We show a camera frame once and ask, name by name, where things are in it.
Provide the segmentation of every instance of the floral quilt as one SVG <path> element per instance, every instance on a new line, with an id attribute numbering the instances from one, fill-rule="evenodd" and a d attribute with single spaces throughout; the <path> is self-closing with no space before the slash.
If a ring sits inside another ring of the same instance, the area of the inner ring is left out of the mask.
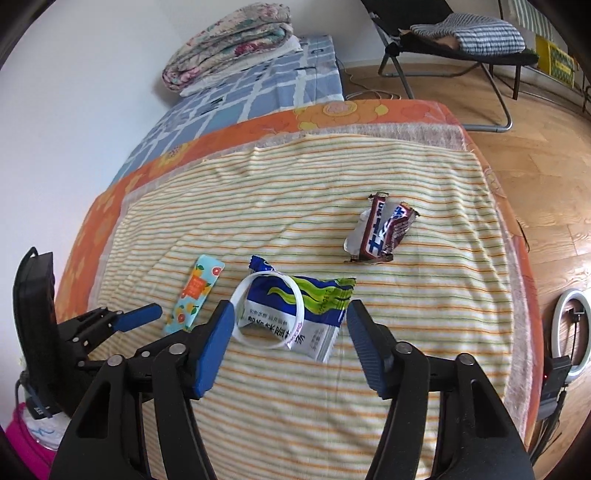
<path id="1" fill-rule="evenodd" d="M 196 79 L 223 70 L 245 55 L 283 45 L 293 35 L 289 7 L 256 3 L 239 8 L 178 49 L 162 72 L 179 92 Z"/>

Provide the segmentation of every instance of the blue checkered sheet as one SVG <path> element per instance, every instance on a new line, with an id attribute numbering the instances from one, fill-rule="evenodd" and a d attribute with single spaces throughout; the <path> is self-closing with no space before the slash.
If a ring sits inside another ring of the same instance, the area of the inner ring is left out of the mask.
<path id="1" fill-rule="evenodd" d="M 303 51 L 235 73 L 172 107 L 133 150 L 113 183 L 174 147 L 281 110 L 343 100 L 332 39 L 303 37 Z"/>

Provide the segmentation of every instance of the blue and white snack packet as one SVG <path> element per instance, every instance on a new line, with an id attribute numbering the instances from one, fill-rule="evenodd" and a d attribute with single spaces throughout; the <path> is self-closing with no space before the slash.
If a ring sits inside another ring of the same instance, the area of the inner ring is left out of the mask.
<path id="1" fill-rule="evenodd" d="M 275 270 L 265 259 L 257 256 L 251 258 L 249 268 L 253 273 Z M 291 350 L 326 363 L 345 318 L 355 279 L 291 278 L 300 288 L 305 307 L 304 324 Z M 252 282 L 238 326 L 256 323 L 285 339 L 289 335 L 288 326 L 294 324 L 295 318 L 293 291 L 280 278 L 264 276 Z"/>

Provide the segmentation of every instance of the snack wrapper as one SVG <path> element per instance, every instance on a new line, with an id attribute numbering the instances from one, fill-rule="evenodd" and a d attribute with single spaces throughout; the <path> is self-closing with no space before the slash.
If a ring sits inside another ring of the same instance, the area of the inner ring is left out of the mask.
<path id="1" fill-rule="evenodd" d="M 252 272 L 275 270 L 261 257 L 253 256 Z M 326 363 L 355 287 L 354 278 L 317 280 L 291 276 L 304 298 L 304 324 L 291 346 L 293 352 L 303 353 L 317 362 Z M 285 339 L 288 327 L 296 317 L 293 291 L 277 277 L 256 278 L 246 295 L 244 311 L 238 326 L 256 323 Z"/>
<path id="2" fill-rule="evenodd" d="M 400 244 L 419 213 L 408 204 L 397 204 L 388 193 L 370 197 L 372 206 L 359 218 L 355 230 L 345 240 L 344 248 L 352 262 L 376 264 L 391 262 L 394 249 Z"/>
<path id="3" fill-rule="evenodd" d="M 195 317 L 207 299 L 209 291 L 226 265 L 217 258 L 201 255 L 191 270 L 189 281 L 183 288 L 173 314 L 167 318 L 164 333 L 190 330 Z"/>

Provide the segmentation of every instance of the green striped fabric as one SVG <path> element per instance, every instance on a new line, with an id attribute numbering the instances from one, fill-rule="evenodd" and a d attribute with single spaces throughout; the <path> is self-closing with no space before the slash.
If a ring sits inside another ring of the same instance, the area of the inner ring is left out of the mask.
<path id="1" fill-rule="evenodd" d="M 378 190 L 421 216 L 393 262 L 351 264 L 343 241 Z M 472 153 L 326 135 L 206 159 L 129 207 L 113 236 L 99 304 L 130 310 L 154 301 L 169 313 L 202 254 L 226 268 L 198 322 L 230 297 L 254 254 L 289 274 L 352 276 L 354 298 L 397 339 L 427 355 L 474 354 L 504 395 L 514 327 L 508 263 Z M 98 355 L 131 356 L 162 327 L 163 320 L 112 337 Z M 367 386 L 345 326 L 326 365 L 231 340 L 194 412 L 221 480 L 353 480 L 365 478 L 388 407 Z M 430 474 L 438 419 L 432 395 L 419 478 Z M 145 431 L 152 475 L 163 478 L 153 420 Z"/>
<path id="2" fill-rule="evenodd" d="M 511 17 L 514 21 L 544 37 L 546 40 L 553 41 L 552 25 L 536 7 L 534 7 L 528 0 L 508 0 Z"/>

